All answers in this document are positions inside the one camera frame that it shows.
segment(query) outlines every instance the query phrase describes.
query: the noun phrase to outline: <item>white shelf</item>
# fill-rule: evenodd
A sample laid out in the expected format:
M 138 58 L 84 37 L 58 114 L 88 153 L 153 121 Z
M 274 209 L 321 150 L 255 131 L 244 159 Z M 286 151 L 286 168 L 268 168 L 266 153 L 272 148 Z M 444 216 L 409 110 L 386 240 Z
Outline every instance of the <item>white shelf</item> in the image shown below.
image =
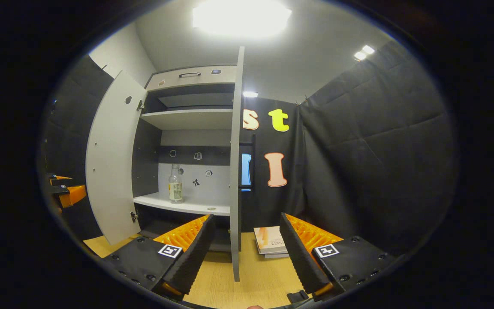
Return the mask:
M 187 212 L 187 213 L 199 213 L 201 215 L 227 215 L 230 216 L 230 206 L 222 204 L 221 201 L 203 200 L 197 198 L 195 201 L 188 200 L 188 197 L 184 197 L 184 201 L 180 204 L 171 203 L 167 192 L 160 194 L 160 192 L 152 193 L 148 195 L 138 196 L 133 198 L 135 203 L 139 203 L 146 206 L 155 207 L 157 209 L 167 209 L 171 211 Z
M 186 109 L 142 114 L 141 118 L 160 130 L 230 130 L 231 109 Z

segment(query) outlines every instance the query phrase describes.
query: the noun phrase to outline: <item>stacked books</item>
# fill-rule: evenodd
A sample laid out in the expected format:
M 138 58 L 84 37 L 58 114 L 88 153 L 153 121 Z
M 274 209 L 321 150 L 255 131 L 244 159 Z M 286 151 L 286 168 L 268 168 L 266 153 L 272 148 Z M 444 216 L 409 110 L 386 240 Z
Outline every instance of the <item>stacked books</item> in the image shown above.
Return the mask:
M 255 242 L 259 254 L 264 258 L 286 258 L 289 256 L 280 227 L 255 227 Z

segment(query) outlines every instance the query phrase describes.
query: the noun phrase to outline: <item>white ceiling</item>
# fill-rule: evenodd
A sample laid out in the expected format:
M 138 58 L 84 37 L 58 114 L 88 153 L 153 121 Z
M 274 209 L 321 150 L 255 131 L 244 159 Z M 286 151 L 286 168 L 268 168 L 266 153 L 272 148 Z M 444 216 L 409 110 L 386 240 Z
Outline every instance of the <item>white ceiling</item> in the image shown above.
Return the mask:
M 378 51 L 391 40 L 344 8 L 316 0 L 278 0 L 292 14 L 286 29 L 272 37 L 213 35 L 192 27 L 192 8 L 202 1 L 171 1 L 136 21 L 137 34 L 156 70 L 235 64 L 244 45 L 244 90 L 294 103 L 351 68 L 353 54 L 364 45 Z

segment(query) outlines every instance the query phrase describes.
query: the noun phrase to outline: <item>black curtain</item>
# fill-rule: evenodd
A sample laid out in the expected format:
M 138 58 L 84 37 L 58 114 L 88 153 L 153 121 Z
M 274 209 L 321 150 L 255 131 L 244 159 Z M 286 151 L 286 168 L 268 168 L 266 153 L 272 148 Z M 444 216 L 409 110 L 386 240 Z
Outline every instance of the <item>black curtain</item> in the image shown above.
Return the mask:
M 315 223 L 392 254 L 437 226 L 455 189 L 456 141 L 437 87 L 404 47 L 388 43 L 340 74 L 300 116 Z
M 70 69 L 51 99 L 45 127 L 45 168 L 84 185 L 85 156 L 90 126 L 102 97 L 114 79 L 88 56 Z M 102 236 L 88 197 L 62 211 L 62 217 L 81 240 Z
M 264 98 L 243 98 L 243 108 L 255 111 L 259 122 L 257 129 L 241 128 L 240 133 L 242 142 L 249 142 L 251 135 L 256 135 L 255 153 L 251 153 L 252 148 L 249 146 L 240 147 L 240 158 L 241 153 L 250 153 L 253 157 L 251 166 L 255 170 L 253 191 L 241 192 L 241 231 L 252 232 L 253 227 L 280 225 L 281 212 L 292 215 L 303 213 L 306 207 L 303 188 L 304 134 L 299 109 L 295 104 Z M 288 115 L 288 119 L 283 119 L 283 124 L 289 126 L 288 131 L 274 129 L 272 117 L 268 113 L 275 109 L 281 109 Z M 270 172 L 264 155 L 270 152 L 284 155 L 282 169 L 287 180 L 284 186 L 268 186 Z

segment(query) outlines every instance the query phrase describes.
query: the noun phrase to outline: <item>ceiling light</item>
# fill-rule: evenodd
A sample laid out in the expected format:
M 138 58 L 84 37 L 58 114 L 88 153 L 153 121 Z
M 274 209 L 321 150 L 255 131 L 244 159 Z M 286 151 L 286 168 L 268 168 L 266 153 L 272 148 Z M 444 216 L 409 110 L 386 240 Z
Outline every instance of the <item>ceiling light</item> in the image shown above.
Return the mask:
M 359 61 L 362 61 L 363 59 L 365 59 L 367 57 L 367 55 L 365 55 L 364 53 L 362 53 L 361 51 L 355 53 L 353 55 L 356 59 L 358 59 Z
M 285 29 L 291 10 L 268 0 L 209 0 L 193 13 L 194 27 L 207 32 L 262 37 Z
M 369 55 L 375 52 L 375 50 L 368 45 L 363 46 L 362 50 Z
M 257 96 L 259 96 L 259 93 L 252 91 L 243 91 L 243 96 L 247 98 L 256 98 Z

